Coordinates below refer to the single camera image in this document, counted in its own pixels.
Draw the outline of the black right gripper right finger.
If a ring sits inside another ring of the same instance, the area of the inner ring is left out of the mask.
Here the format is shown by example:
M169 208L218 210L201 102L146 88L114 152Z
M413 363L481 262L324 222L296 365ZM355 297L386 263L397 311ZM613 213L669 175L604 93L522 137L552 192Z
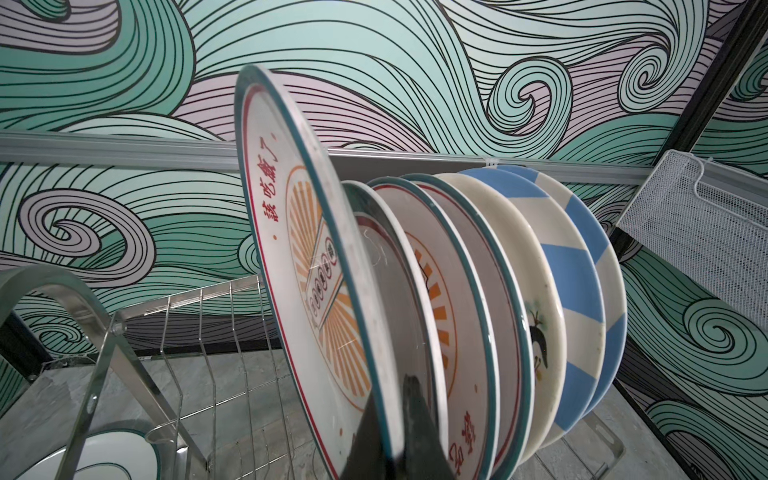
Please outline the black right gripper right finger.
M402 395L405 430L403 478L453 479L417 377L404 377Z

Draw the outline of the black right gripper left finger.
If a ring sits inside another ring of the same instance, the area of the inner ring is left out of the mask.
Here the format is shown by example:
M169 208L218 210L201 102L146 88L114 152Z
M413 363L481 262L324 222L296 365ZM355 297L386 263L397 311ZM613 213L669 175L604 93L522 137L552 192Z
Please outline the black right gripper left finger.
M340 478L386 479L387 469L376 401L370 395Z

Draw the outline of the white plate orange sunburst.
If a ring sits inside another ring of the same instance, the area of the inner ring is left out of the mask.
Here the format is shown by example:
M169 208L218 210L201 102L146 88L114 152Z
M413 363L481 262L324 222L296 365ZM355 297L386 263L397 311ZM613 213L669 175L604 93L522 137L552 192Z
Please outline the white plate orange sunburst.
M431 188L370 181L400 221L436 322L448 406L447 461L457 479L487 479L498 444L500 387L490 313L469 250Z
M387 476L405 450L401 389L383 302L341 181L277 77L237 77L235 127L264 283L305 416L340 479L370 395Z

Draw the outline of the white plate green red rim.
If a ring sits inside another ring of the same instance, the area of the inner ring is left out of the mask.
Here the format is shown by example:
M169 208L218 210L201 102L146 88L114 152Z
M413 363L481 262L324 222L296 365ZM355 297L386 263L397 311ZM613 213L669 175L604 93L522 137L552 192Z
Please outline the white plate green red rim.
M448 441L447 387L436 322L415 253L399 220L370 186L342 182L382 295L399 376L416 377L436 429L437 451Z

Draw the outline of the cream plate floral pattern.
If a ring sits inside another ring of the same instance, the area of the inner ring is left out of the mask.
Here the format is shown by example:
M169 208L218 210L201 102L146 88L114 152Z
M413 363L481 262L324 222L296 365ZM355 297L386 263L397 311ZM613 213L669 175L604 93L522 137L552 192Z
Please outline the cream plate floral pattern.
M463 173L438 176L480 210L501 243L515 275L531 342L535 394L532 424L517 463L544 443L554 423L565 383L567 341L563 308L553 273L534 229L521 210L484 181Z

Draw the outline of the white plate red characters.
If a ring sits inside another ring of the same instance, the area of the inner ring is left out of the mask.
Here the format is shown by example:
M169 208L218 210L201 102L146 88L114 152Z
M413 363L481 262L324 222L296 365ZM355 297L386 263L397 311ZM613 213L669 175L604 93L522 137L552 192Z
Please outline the white plate red characters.
M534 411L530 334L503 232L500 196L466 174L408 174L453 222L472 258L488 305L499 367L500 431L492 479L510 479L520 463Z

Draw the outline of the blue white striped plate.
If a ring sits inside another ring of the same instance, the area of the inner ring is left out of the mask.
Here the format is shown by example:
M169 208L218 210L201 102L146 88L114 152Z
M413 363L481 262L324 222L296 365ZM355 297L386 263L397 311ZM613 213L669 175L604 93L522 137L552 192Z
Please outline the blue white striped plate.
M567 368L558 411L542 443L547 447L575 426L596 392L605 356L606 320L594 261L566 213L565 197L523 171L503 166L462 173L494 188L525 217L554 277L564 311Z
M608 392L618 373L625 350L628 307L619 261L608 236L595 215L576 194L561 182L544 173L522 166L502 165L499 169L526 178L554 199L578 229L594 262L606 317L606 350L596 391L585 411L585 413L589 413Z

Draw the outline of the white plate green flower outline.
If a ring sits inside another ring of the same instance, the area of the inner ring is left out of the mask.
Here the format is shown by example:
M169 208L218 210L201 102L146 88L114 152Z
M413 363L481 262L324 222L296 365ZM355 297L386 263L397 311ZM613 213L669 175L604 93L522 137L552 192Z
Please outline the white plate green flower outline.
M85 441L77 479L160 479L161 449L144 439L146 420L110 422ZM53 479L66 451L68 428L24 427L1 435L3 479Z

